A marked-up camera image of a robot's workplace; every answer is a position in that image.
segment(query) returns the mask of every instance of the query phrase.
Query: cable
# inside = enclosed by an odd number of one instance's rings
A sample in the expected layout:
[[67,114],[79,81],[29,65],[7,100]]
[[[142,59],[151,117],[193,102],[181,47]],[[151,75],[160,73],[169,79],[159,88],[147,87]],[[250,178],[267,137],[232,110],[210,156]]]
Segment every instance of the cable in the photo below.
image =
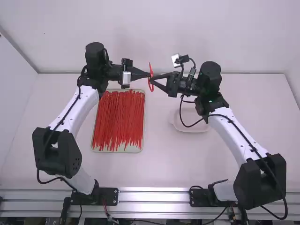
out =
[[191,61],[193,62],[193,64],[194,64],[193,68],[196,68],[196,63],[195,63],[195,61],[194,61],[192,58],[188,58],[188,59],[191,60]]
[[105,48],[104,49],[104,52],[105,52],[105,59],[106,59],[106,63],[108,64],[108,66],[110,68],[112,68],[113,66],[111,65],[110,61],[109,61],[109,56],[108,56],[108,53],[107,53],[107,49]]
[[181,73],[179,75],[179,78],[181,79],[183,77],[184,65],[183,63],[181,63],[180,65],[181,65]]
[[195,101],[184,101],[183,98],[184,98],[184,95],[182,94],[180,96],[180,98],[182,98],[182,102],[185,102],[185,103],[195,103]]
[[181,105],[182,105],[182,101],[183,101],[183,97],[181,97],[181,101],[180,101],[180,105],[179,105],[179,118],[180,121],[182,123],[183,126],[185,126],[186,128],[191,128],[193,126],[195,126],[197,123],[201,122],[203,120],[203,118],[199,119],[197,122],[193,123],[192,125],[186,125],[183,120],[182,120],[182,116],[181,116]]
[[83,206],[81,205],[81,202],[80,202],[80,215],[79,215],[79,217],[78,217],[78,220],[80,220],[80,218],[81,218],[81,215],[83,214]]
[[207,222],[207,223],[204,223],[204,224],[202,224],[202,225],[207,225],[207,224],[211,224],[211,223],[213,223],[213,222],[215,222],[217,219],[219,219],[219,217],[225,212],[225,210],[227,209],[227,207],[225,207],[224,209],[223,209],[223,211],[216,217],[216,218],[214,218],[213,220],[211,220],[211,221],[209,221],[209,222]]
[[40,184],[49,184],[51,183],[52,181],[55,181],[55,180],[60,180],[60,181],[63,181],[65,182],[70,188],[72,188],[73,190],[77,191],[77,189],[75,187],[73,187],[72,185],[70,185],[67,180],[63,177],[56,177],[56,178],[53,178],[51,180],[48,180],[48,181],[41,181],[40,178],[39,178],[39,169],[37,170],[37,181],[40,183]]
[[249,144],[249,146],[252,148],[252,150],[260,158],[260,160],[262,161],[262,163],[265,166],[265,168],[267,168],[268,172],[271,174],[271,177],[274,179],[274,181],[276,183],[276,186],[277,186],[278,190],[281,193],[281,196],[282,196],[282,199],[283,199],[283,202],[284,202],[284,206],[285,206],[285,214],[284,214],[283,217],[279,217],[279,216],[275,215],[273,212],[271,212],[270,210],[268,210],[266,207],[261,206],[261,208],[263,208],[264,210],[266,210],[268,213],[270,213],[276,219],[279,219],[279,220],[286,219],[287,215],[288,215],[288,207],[287,207],[287,202],[286,202],[286,199],[285,199],[285,195],[283,194],[282,188],[281,188],[281,186],[279,184],[279,181],[277,180],[275,174],[273,173],[273,171],[271,170],[271,168],[268,166],[268,164],[264,161],[263,157],[259,154],[259,152],[257,151],[257,149],[253,146],[253,144],[247,139],[247,137],[243,134],[243,132],[239,129],[239,127],[230,118],[228,118],[227,116],[221,115],[221,114],[210,114],[208,116],[209,117],[210,116],[221,116],[223,118],[226,118],[228,120],[228,122],[231,123],[237,129],[237,131],[240,133],[240,135],[242,135],[242,137]]
[[201,186],[194,185],[194,186],[191,186],[191,187],[189,188],[189,190],[191,190],[192,188],[199,188],[199,189],[203,189]]

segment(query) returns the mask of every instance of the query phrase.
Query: red object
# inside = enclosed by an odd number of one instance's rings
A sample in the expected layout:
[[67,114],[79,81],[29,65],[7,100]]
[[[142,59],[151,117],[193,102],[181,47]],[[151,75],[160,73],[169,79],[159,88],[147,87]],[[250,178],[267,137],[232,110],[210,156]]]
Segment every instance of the red object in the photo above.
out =
[[[153,77],[153,70],[152,70],[152,66],[151,64],[149,63],[149,68],[150,68],[150,76],[151,78]],[[149,86],[149,89],[151,92],[154,91],[154,85],[152,83],[150,83],[150,77],[148,77],[148,86]]]
[[103,151],[123,145],[142,148],[145,94],[138,91],[106,91],[98,104],[92,147]]

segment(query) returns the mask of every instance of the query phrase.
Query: white table surface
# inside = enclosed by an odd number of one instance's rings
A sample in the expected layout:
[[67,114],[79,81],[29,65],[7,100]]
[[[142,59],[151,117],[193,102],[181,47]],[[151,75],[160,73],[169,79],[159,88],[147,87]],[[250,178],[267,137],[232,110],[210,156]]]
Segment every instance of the white table surface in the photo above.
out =
[[[76,90],[76,74],[39,75],[10,153],[0,175],[3,187],[39,186],[32,147],[32,132],[47,127]],[[187,134],[169,124],[170,111],[180,98],[171,98],[147,81],[132,82],[146,92],[144,147],[140,153],[105,153],[90,150],[97,112],[84,121],[77,143],[82,166],[101,186],[189,187],[207,186],[217,180],[235,179],[237,163],[212,128]],[[118,88],[113,82],[109,88]],[[226,74],[221,93],[240,123],[270,153],[281,153],[287,162],[287,187],[300,190],[300,111],[282,74]],[[41,172],[41,179],[51,178]],[[41,188],[66,188],[60,181]]]

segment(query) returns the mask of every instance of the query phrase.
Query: white backdrop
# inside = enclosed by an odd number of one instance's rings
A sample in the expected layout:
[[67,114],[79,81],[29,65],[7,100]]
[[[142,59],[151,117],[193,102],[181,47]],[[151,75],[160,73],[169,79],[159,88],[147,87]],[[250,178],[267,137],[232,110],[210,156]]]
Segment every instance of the white backdrop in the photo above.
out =
[[0,26],[42,73],[79,72],[84,47],[105,44],[111,59],[154,72],[170,55],[223,72],[283,72],[300,102],[298,0],[3,0]]
[[0,68],[1,171],[38,74],[3,35],[0,35]]

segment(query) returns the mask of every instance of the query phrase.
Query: tray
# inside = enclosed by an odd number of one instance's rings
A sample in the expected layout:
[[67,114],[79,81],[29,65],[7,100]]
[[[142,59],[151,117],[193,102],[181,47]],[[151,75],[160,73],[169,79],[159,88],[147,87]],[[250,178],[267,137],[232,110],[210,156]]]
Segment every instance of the tray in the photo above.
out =
[[[107,89],[106,91],[108,91],[108,92],[113,92],[113,91],[127,92],[127,91],[130,91],[130,90],[141,92],[145,95],[145,91],[143,91],[142,89]],[[146,95],[145,95],[144,107],[145,106],[146,106]],[[121,144],[120,147],[118,147],[114,151],[109,151],[109,148],[110,148],[110,144],[109,144],[107,147],[105,147],[103,149],[103,151],[99,151],[100,147],[93,148],[93,137],[94,137],[95,127],[96,127],[96,118],[98,117],[98,110],[97,110],[97,114],[96,114],[96,117],[95,117],[94,128],[93,128],[93,135],[92,135],[91,141],[90,141],[90,149],[93,152],[111,152],[111,153],[138,153],[138,152],[142,151],[143,145],[144,145],[144,134],[145,134],[145,113],[146,113],[146,110],[144,109],[143,134],[142,134],[142,147],[141,147],[141,149],[139,149],[138,147],[136,147],[134,145],[128,145],[124,150],[124,145],[125,144]]]

